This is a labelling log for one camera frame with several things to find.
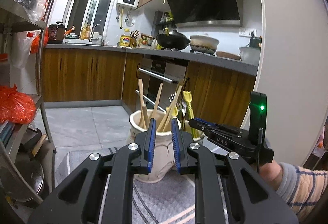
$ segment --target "lower cabinet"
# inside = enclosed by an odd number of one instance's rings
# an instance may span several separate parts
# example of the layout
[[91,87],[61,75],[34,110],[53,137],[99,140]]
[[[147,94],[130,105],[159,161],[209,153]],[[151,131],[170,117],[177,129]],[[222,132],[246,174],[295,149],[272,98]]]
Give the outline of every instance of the lower cabinet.
[[42,87],[46,102],[120,100],[125,53],[45,49]]
[[255,76],[197,62],[187,67],[194,116],[240,127],[254,88]]
[[136,94],[138,89],[138,68],[142,61],[142,54],[127,53],[124,71],[122,102],[134,112],[139,96]]

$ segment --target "yellow can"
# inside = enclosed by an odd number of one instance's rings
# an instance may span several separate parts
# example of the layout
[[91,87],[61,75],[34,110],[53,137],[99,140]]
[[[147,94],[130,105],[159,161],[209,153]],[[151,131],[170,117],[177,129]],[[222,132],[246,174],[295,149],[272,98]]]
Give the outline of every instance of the yellow can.
[[121,35],[119,46],[120,47],[130,46],[130,40],[131,40],[131,37],[129,35]]

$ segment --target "faucet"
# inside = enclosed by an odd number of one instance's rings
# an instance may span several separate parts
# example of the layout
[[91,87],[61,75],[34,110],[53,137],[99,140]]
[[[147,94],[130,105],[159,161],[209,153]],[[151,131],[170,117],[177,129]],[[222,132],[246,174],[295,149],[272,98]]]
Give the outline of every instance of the faucet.
[[101,27],[101,41],[100,41],[100,45],[103,46],[104,45],[104,29],[102,28],[102,26],[100,24],[96,24],[93,28],[92,28],[92,33],[91,33],[91,38],[89,39],[89,42],[91,43],[92,38],[93,38],[93,33],[95,31],[95,27],[99,25]]

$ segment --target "plaid sleeve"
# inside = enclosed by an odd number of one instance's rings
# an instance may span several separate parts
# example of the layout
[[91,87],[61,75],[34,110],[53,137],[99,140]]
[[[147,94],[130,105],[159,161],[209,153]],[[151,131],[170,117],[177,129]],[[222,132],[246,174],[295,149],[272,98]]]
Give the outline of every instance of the plaid sleeve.
[[283,168],[282,182],[277,194],[302,221],[311,212],[328,183],[327,171],[312,171],[302,167],[280,163]]

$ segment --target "tile floor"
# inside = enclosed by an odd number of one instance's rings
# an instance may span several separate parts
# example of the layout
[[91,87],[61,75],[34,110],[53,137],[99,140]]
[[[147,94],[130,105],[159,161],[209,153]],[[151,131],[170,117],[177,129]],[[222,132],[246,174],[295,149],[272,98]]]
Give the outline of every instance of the tile floor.
[[[55,170],[69,151],[123,146],[129,135],[129,115],[122,106],[46,109],[46,113],[57,150]],[[40,111],[34,123],[45,132]]]

